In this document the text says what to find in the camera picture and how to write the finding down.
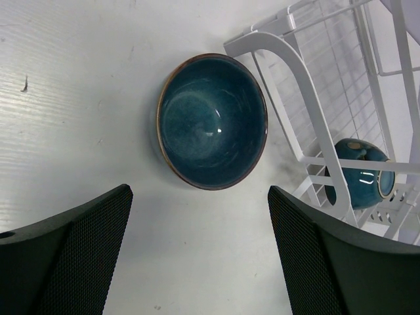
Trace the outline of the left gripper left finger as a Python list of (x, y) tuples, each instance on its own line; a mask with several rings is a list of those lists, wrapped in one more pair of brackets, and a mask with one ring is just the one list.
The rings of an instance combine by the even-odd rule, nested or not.
[(1, 313), (102, 314), (132, 201), (122, 184), (1, 233)]

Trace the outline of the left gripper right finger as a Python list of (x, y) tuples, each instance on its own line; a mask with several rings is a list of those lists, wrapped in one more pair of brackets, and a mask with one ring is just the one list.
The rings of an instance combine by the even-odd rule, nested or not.
[(293, 314), (419, 313), (419, 247), (355, 228), (277, 186), (268, 206)]

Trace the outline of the beige bowl black rim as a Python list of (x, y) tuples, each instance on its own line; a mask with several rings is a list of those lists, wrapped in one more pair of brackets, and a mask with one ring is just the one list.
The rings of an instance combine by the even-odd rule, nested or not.
[[(336, 143), (338, 158), (360, 161), (388, 162), (390, 159), (375, 145), (355, 139), (344, 138)], [(354, 210), (377, 205), (394, 192), (396, 174), (393, 171), (343, 168), (351, 205)]]

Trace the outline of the dark blue ceramic bowl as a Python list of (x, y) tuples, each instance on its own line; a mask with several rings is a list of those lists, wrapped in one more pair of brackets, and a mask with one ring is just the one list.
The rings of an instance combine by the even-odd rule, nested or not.
[(224, 190), (258, 164), (268, 111), (257, 80), (241, 62), (205, 53), (167, 78), (154, 125), (160, 155), (177, 177), (201, 190)]

